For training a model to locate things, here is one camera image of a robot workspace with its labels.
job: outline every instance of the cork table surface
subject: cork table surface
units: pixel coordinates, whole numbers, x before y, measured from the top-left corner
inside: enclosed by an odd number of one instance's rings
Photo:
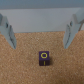
[[[16,50],[0,34],[0,84],[84,84],[84,31],[68,49],[64,33],[15,33]],[[39,66],[39,51],[49,51],[50,66]]]

